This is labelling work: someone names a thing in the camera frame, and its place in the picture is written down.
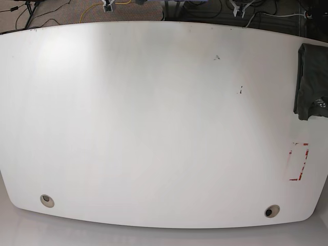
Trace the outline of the dark grey t-shirt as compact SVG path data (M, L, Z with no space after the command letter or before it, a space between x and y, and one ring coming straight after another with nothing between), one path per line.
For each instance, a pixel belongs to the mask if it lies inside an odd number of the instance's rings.
M327 117L327 47L300 46L294 113L299 120Z

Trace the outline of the right table grommet hole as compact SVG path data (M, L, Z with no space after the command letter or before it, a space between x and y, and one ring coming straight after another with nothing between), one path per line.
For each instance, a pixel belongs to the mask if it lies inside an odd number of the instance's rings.
M274 218L280 212L280 206L274 204L266 208L264 215L266 218Z

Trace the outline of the table grommet hole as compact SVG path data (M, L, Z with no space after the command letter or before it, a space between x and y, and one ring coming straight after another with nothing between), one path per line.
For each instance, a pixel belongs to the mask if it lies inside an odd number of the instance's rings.
M54 207L54 200L48 195L45 195L45 194L41 195L40 196L40 201L47 208Z
M266 218L274 218L280 212L280 206L274 204L266 208L264 215Z

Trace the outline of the left table grommet hole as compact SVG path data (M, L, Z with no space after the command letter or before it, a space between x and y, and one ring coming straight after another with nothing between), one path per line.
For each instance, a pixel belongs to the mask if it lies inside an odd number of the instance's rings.
M45 195L45 194L41 195L40 196L40 201L47 208L54 207L54 200L48 195Z

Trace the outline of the red tape rectangle marking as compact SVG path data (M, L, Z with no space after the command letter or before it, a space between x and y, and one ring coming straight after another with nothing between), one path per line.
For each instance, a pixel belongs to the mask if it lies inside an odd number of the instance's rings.
M304 172L309 154L308 143L292 143L286 166L286 177L288 181L300 181Z

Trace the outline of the black tripod stand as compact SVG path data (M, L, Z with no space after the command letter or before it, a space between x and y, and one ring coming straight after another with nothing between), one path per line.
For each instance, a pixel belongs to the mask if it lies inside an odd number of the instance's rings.
M32 17L37 9L37 7L40 5L42 1L25 1L24 6L26 6L25 10L21 12L21 14L17 17L15 21L15 30L18 29L18 20L20 17L27 11L29 13L28 19L23 27L23 30L27 30L27 28L30 26Z

